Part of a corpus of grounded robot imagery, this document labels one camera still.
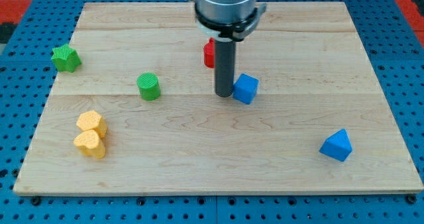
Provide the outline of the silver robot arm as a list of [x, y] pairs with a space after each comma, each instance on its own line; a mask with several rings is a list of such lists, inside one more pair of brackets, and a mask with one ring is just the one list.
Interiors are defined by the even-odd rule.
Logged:
[[220, 42], [241, 42], [258, 26], [267, 4], [256, 0], [194, 0], [198, 28]]

